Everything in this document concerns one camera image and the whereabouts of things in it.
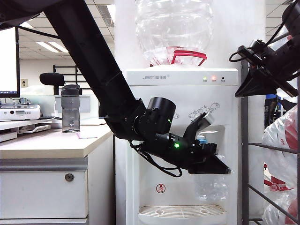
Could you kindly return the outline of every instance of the ceiling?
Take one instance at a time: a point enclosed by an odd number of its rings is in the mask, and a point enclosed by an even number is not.
[[[101,14],[98,10],[97,5],[100,4],[113,4],[113,0],[85,0],[88,5],[91,14],[93,15],[96,24],[98,25],[107,45],[111,49],[112,53],[114,50],[114,27],[107,27]],[[46,18],[46,16],[41,13],[38,17],[28,21],[28,23],[33,26],[34,30],[41,32],[57,35],[52,25]],[[19,29],[19,49],[20,49],[20,59],[71,59],[71,56],[67,52],[51,52],[46,48],[38,45],[37,41],[51,42],[55,41],[59,45],[63,46],[61,41],[56,38],[46,37],[32,32],[24,31]]]
[[[281,16],[290,4],[287,0],[266,0],[266,40],[269,40],[281,24]]]

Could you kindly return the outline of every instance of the dispenser grille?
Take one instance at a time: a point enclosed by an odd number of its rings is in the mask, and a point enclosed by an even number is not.
[[[226,212],[218,205],[144,206],[140,213],[153,217],[194,218],[216,216]]]

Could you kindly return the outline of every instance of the cabinet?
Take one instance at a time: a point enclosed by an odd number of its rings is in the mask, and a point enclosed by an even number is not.
[[[25,134],[1,143],[0,156],[1,224],[113,223],[113,136],[107,125],[81,126],[80,134]]]

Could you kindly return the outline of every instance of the red circular symbol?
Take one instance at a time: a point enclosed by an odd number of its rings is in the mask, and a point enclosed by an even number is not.
[[[159,193],[164,193],[165,192],[165,185],[164,184],[158,184],[156,186],[156,191]]]

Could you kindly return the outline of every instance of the black microphone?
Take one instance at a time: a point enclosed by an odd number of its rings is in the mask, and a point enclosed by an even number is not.
[[[44,85],[53,85],[54,95],[59,95],[59,86],[65,84],[64,75],[59,73],[43,73],[40,74],[39,80]]]

